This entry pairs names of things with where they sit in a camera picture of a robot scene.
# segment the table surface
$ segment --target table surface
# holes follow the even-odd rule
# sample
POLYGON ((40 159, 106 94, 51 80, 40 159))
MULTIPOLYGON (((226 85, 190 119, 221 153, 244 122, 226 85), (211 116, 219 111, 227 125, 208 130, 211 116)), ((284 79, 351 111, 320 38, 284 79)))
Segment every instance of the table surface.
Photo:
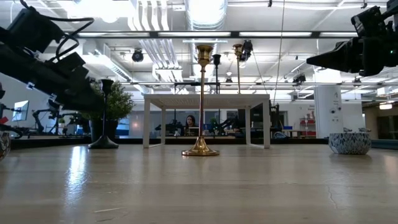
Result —
MULTIPOLYGON (((145 100, 150 100, 155 106, 170 109, 198 109, 200 95, 146 94, 145 100)), ((205 95, 205 109, 243 109, 255 107, 264 100, 269 100, 268 94, 219 94, 205 95)))

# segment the woman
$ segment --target woman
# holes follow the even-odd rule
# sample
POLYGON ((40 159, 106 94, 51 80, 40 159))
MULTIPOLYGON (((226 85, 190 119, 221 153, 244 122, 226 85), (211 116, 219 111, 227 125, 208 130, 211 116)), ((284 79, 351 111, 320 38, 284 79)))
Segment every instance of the woman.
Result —
POLYGON ((197 136, 199 133, 198 129, 190 129, 189 127, 196 127, 195 117, 192 115, 188 115, 185 121, 185 135, 197 136))

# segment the ceiling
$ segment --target ceiling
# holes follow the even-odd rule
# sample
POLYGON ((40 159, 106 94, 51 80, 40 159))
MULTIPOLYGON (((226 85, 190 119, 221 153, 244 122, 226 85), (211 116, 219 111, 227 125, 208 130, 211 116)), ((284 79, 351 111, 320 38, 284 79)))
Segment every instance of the ceiling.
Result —
MULTIPOLYGON (((67 17, 68 13, 65 7, 73 4, 72 1, 26 1, 29 5, 34 6, 41 14, 53 17, 67 17)), ((273 0, 272 7, 267 7, 265 1, 256 0, 229 0, 226 9, 223 30, 228 31, 259 31, 259 30, 282 30, 282 16, 283 16, 283 30, 289 31, 346 31, 355 32, 354 27, 351 25, 351 17, 362 12, 364 9, 342 9, 350 6, 361 6, 362 1, 349 0, 349 1, 334 1, 334 0, 289 0, 285 3, 281 0, 273 0), (321 7, 335 7, 339 9, 329 10, 314 10, 321 7)), ((112 2, 117 4, 118 11, 116 14, 119 16, 116 22, 107 23, 102 19, 97 19, 94 24, 89 26, 85 32, 107 32, 107 31, 131 31, 127 24, 127 16, 129 16, 130 0, 118 0, 112 2)), ((151 2, 148 1, 148 20, 151 20, 151 2)), ((168 0, 167 1, 167 22, 170 30, 187 30, 187 12, 183 10, 185 5, 182 0, 168 0)), ((368 5, 385 6, 386 1, 372 0, 368 1, 368 5)), ((11 20, 13 20, 17 13, 22 9, 19 1, 0 0, 0 26, 7 27, 11 20)), ((203 10, 204 16, 206 15, 206 8, 203 10)), ((71 31, 79 28, 81 24, 59 22, 57 23, 64 31, 71 31)), ((218 69, 218 76, 220 82, 225 82, 227 72, 231 72, 230 76, 234 82, 237 82, 238 68, 236 58, 234 56, 233 45, 242 44, 243 39, 225 39, 228 43, 218 44, 218 53, 222 55, 221 65, 218 69)), ((241 82, 292 82, 294 76, 299 73, 304 73, 307 82, 313 82, 314 68, 305 63, 305 59, 319 53, 332 50, 338 41, 342 39, 251 39, 254 53, 247 61, 244 67, 240 68, 241 82), (291 72, 299 65, 300 69, 291 72)), ((97 48, 102 48, 106 44, 111 52, 108 56, 112 61, 117 63, 121 69, 128 72, 133 77, 135 82, 164 82, 165 80, 158 75, 153 74, 153 61, 149 58, 144 50, 144 61, 133 62, 131 59, 132 53, 136 48, 143 48, 139 39, 90 39, 81 40, 83 50, 81 51, 83 58, 87 62, 87 67, 90 69, 90 75, 95 78, 114 77, 120 79, 112 70, 110 70, 102 61, 96 60, 92 55, 87 55, 85 52, 86 45, 95 43, 97 48)), ((181 66, 181 73, 184 82, 193 82, 198 80, 198 65, 195 64, 190 51, 190 44, 183 43, 183 39, 172 39, 172 45, 177 56, 178 64, 181 66)), ((52 52, 43 54, 42 58, 48 58, 52 52)), ((210 74, 206 74, 208 82, 215 82, 215 72, 213 65, 206 67, 210 74)), ((341 81, 352 82, 358 74, 341 73, 341 81)), ((388 69, 380 75, 364 78, 363 82, 393 82, 396 77, 395 69, 388 69)), ((146 86, 159 93, 174 92, 170 86, 146 86)), ((215 86, 211 86, 208 90, 211 92, 215 86)), ((273 90, 274 86, 266 86, 268 90, 273 90)), ((137 98, 141 97, 136 86, 126 85, 127 90, 137 91, 137 98)), ((188 92, 195 92, 194 87, 185 86, 188 92)), ((312 87, 303 91, 305 86, 301 87, 300 94, 308 94, 312 92, 312 87)), ((343 86, 345 91, 352 90, 353 86, 343 86)), ((363 97, 374 96, 376 86, 368 86, 361 88, 363 97)), ((237 86, 222 86, 223 90, 236 91, 237 86)), ((249 90, 263 90, 263 85, 245 85, 242 90, 245 93, 252 93, 249 90)), ((297 94, 297 89, 294 86, 280 86, 277 94, 297 94)))

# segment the camera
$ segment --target camera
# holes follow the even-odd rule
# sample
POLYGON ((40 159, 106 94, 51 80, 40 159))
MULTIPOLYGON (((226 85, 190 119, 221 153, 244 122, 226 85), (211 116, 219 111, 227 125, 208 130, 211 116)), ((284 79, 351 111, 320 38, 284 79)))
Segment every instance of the camera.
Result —
POLYGON ((363 77, 377 75, 384 67, 398 64, 398 0, 387 2, 387 11, 374 6, 351 18, 358 37, 338 42, 327 53, 307 59, 310 65, 342 72, 359 73, 363 77), (394 16, 393 22, 384 20, 394 16))
POLYGON ((133 62, 142 62, 144 59, 144 55, 142 54, 142 49, 134 49, 134 53, 131 58, 133 62))

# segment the computer screen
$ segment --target computer screen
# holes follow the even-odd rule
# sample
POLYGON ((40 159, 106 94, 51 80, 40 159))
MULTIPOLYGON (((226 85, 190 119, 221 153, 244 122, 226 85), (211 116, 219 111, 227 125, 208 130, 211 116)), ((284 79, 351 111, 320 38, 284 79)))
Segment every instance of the computer screen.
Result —
POLYGON ((14 110, 12 113, 12 121, 25 121, 27 118, 27 110, 29 107, 29 101, 21 101, 14 103, 14 110))

